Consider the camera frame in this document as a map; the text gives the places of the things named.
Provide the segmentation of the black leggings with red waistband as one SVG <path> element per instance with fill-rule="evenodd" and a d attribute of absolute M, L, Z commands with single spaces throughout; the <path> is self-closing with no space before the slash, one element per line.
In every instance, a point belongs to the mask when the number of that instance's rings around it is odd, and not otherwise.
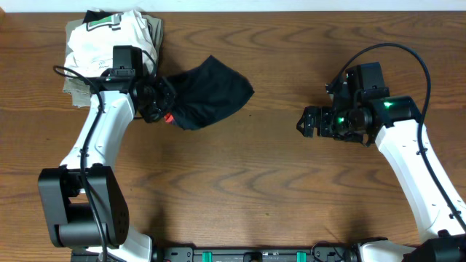
<path fill-rule="evenodd" d="M 212 55 L 167 81 L 176 97 L 164 120 L 183 130 L 199 130 L 231 116 L 254 94 L 247 78 Z"/>

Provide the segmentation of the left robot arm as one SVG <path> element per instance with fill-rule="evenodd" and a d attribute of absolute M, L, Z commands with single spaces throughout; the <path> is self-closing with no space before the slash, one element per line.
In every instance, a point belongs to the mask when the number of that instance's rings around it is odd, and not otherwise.
<path fill-rule="evenodd" d="M 160 120 L 173 107 L 175 88 L 166 78 L 149 84 L 136 76 L 101 76 L 86 84 L 90 112 L 74 147 L 38 179 L 51 243 L 87 251 L 97 261 L 152 261 L 153 240 L 131 226 L 113 168 L 135 114 Z"/>

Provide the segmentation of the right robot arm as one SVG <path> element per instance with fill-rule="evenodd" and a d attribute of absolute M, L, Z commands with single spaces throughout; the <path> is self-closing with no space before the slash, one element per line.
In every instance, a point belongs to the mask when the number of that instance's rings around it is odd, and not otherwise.
<path fill-rule="evenodd" d="M 465 201 L 439 162 L 421 113 L 408 96 L 308 106 L 296 124 L 305 137 L 376 145 L 389 162 L 414 214 L 421 245 L 387 239 L 357 243 L 346 261 L 464 261 Z"/>

